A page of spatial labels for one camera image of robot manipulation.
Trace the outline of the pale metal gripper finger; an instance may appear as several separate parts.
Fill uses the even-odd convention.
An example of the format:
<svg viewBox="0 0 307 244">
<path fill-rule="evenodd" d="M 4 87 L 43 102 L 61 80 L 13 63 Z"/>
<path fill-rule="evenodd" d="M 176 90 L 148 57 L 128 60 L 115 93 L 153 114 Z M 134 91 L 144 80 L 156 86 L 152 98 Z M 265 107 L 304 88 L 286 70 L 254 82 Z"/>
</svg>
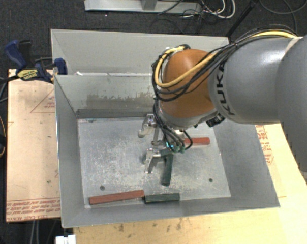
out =
<svg viewBox="0 0 307 244">
<path fill-rule="evenodd" d="M 151 174 L 153 168 L 157 165 L 158 161 L 161 159 L 161 154 L 158 149 L 156 148 L 149 148 L 147 150 L 145 156 L 145 170 L 144 172 L 147 174 Z"/>
<path fill-rule="evenodd" d="M 147 114 L 142 123 L 141 129 L 138 131 L 138 137 L 143 138 L 154 131 L 157 127 L 157 121 L 154 114 Z"/>
</svg>

